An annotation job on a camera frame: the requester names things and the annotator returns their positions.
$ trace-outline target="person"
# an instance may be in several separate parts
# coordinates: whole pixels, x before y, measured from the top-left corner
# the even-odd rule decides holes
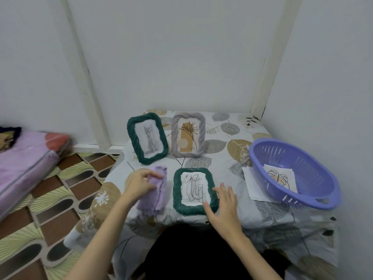
[[[129,210],[141,196],[156,188],[144,179],[148,176],[162,178],[160,174],[149,169],[135,170],[130,174],[123,195],[115,203],[95,237],[66,275],[65,280],[102,280],[106,277],[107,268]],[[174,275],[172,278],[177,279],[212,279],[212,277],[206,278],[212,274],[220,275],[217,277],[219,279],[223,276],[225,278],[226,275],[230,275],[231,278],[238,276],[242,278],[240,267],[254,280],[282,279],[258,253],[249,238],[243,234],[237,215],[237,196],[232,188],[228,187],[227,190],[221,183],[220,188],[216,187],[213,190],[219,195],[219,214],[214,214],[207,202],[203,203],[203,207],[214,229],[213,232],[217,232],[216,235],[211,231],[207,235],[203,232],[198,233],[192,227],[188,227],[189,230],[186,227],[182,230],[178,229],[180,234],[173,233],[173,228],[188,226],[186,224],[168,228],[157,239],[146,257],[145,265],[147,266],[148,263],[148,267],[145,268],[146,279],[169,279],[168,271],[175,274],[175,270],[179,275]],[[185,246],[182,246],[184,243],[188,247],[188,252],[183,251],[185,250]],[[170,250],[179,250],[177,257],[169,254]],[[177,267],[168,269],[168,265],[177,265]]]

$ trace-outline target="purple plastic basket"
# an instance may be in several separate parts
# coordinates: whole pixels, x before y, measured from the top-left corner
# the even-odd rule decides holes
[[[341,202],[337,178],[299,147],[273,138],[261,138],[249,148],[255,179],[275,200],[293,206],[330,210]],[[293,169],[298,193],[273,180],[263,165]]]

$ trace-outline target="stack of paper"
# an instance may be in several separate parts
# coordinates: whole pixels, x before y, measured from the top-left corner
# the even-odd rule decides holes
[[[278,202],[267,193],[262,185],[259,185],[256,182],[254,178],[254,169],[252,167],[243,167],[242,170],[244,172],[247,190],[249,191],[249,196],[252,200]],[[280,185],[295,193],[298,192],[292,169],[278,168],[265,164],[264,170],[266,170],[268,175]]]

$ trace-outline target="person's left hand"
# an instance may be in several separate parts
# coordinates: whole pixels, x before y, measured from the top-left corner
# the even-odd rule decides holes
[[[156,186],[147,182],[147,177],[153,176],[162,179],[163,176],[150,169],[138,169],[129,174],[123,196],[130,198],[135,203],[150,190],[155,190]]]

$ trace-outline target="beige circle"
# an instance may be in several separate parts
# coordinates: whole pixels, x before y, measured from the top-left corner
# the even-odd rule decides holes
[[[186,148],[188,146],[188,141],[185,138],[181,138],[178,141],[178,145],[180,148]]]

